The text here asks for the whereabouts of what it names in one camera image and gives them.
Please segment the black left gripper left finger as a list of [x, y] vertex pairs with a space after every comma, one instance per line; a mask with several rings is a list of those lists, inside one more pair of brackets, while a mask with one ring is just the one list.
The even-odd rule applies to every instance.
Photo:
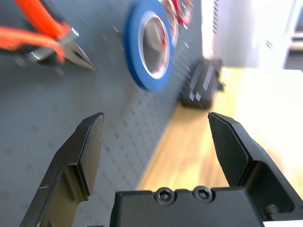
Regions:
[[71, 227], [92, 195], [101, 151], [103, 113], [85, 118], [55, 153], [21, 222], [22, 227]]

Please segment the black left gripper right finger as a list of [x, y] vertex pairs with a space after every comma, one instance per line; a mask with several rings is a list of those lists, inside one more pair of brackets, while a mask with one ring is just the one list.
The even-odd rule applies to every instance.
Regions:
[[302, 214], [303, 200], [269, 154], [233, 118], [208, 114], [217, 159], [229, 186], [245, 187], [261, 214]]

